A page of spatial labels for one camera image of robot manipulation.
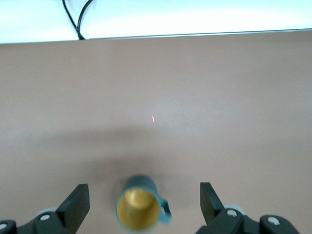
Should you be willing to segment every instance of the wire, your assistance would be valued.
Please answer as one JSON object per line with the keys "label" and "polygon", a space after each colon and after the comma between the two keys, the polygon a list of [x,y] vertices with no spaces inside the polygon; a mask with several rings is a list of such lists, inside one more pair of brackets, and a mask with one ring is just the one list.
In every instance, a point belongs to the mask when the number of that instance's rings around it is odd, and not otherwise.
{"label": "wire", "polygon": [[85,40],[85,38],[83,37],[83,35],[81,35],[81,33],[80,33],[80,26],[81,26],[81,21],[82,21],[83,14],[84,14],[84,12],[86,11],[87,7],[90,5],[90,3],[91,3],[92,1],[93,1],[93,0],[88,0],[88,1],[86,2],[86,4],[83,6],[83,8],[82,8],[82,10],[81,10],[81,12],[80,12],[80,15],[79,15],[78,24],[77,24],[77,26],[76,26],[76,24],[75,24],[75,22],[74,22],[74,20],[73,20],[73,18],[72,18],[72,16],[71,16],[71,14],[70,14],[69,11],[68,11],[68,8],[67,8],[67,6],[66,6],[65,0],[62,0],[64,9],[65,9],[65,11],[66,11],[66,13],[67,13],[67,15],[68,15],[68,18],[69,18],[70,22],[71,22],[72,25],[73,25],[75,31],[77,32],[77,35],[78,35],[79,40]]}

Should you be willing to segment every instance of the screw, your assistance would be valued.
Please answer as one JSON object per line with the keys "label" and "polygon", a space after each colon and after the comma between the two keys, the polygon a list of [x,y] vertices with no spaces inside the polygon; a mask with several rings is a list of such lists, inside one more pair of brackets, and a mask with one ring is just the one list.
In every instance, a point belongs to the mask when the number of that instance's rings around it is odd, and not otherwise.
{"label": "screw", "polygon": [[49,218],[50,218],[50,215],[49,215],[49,214],[45,214],[45,215],[43,215],[43,216],[40,217],[40,220],[41,220],[41,221],[45,221],[45,220],[47,220],[47,219],[49,219]]}
{"label": "screw", "polygon": [[280,224],[278,219],[272,216],[268,217],[268,222],[275,226],[278,226]]}
{"label": "screw", "polygon": [[237,213],[234,210],[228,210],[227,214],[228,214],[228,216],[232,216],[232,217],[236,217],[237,216]]}
{"label": "screw", "polygon": [[8,225],[6,223],[0,224],[0,230],[5,229]]}

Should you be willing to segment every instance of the mug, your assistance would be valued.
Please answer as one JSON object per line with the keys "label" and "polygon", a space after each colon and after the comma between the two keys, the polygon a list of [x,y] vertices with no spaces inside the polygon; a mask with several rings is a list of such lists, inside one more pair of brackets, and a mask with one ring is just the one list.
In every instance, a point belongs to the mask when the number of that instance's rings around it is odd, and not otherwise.
{"label": "mug", "polygon": [[116,204],[116,217],[126,229],[142,230],[158,221],[168,224],[171,212],[168,202],[158,195],[153,180],[137,175],[124,186]]}

